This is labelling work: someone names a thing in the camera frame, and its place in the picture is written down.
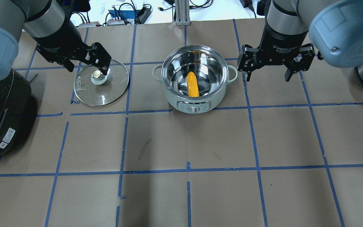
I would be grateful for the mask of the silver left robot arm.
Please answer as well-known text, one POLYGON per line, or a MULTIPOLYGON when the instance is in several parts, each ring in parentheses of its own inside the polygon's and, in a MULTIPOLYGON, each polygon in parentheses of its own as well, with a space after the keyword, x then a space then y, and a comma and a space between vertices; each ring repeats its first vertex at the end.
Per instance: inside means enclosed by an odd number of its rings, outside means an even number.
POLYGON ((70 20, 73 12, 90 8, 88 0, 0 0, 0 80, 11 71, 22 31, 36 41, 37 51, 48 62, 72 72, 76 60, 107 75, 110 54, 100 43, 86 45, 70 20))

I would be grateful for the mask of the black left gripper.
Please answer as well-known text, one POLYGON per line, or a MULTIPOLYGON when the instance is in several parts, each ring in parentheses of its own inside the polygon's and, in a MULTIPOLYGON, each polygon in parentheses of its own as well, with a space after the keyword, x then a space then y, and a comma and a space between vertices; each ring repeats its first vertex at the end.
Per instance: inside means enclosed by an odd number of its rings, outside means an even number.
POLYGON ((111 55, 101 43, 86 45, 78 30, 56 32, 47 37, 35 38, 36 50, 49 63, 57 63, 73 72, 72 60, 95 66, 103 75, 108 74, 111 55))

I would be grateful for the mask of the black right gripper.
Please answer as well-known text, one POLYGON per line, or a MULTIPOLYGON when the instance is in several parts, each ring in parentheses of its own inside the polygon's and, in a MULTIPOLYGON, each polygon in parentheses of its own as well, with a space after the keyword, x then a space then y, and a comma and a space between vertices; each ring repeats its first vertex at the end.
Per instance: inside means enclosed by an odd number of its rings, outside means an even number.
POLYGON ((260 45, 253 48, 242 45, 237 59, 237 70, 250 81, 254 68, 263 66, 286 66, 286 82, 299 71, 307 71, 313 62, 315 51, 313 44, 303 45, 307 30, 284 34, 265 25, 260 45))

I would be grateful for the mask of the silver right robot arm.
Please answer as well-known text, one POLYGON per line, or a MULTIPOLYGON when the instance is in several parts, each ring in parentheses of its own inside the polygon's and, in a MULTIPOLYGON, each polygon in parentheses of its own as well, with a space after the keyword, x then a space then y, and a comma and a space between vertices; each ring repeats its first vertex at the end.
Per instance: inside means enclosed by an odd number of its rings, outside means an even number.
POLYGON ((287 68, 285 80, 310 69, 315 56, 338 68, 363 64, 363 0, 264 0, 260 45, 243 45, 238 71, 287 68))

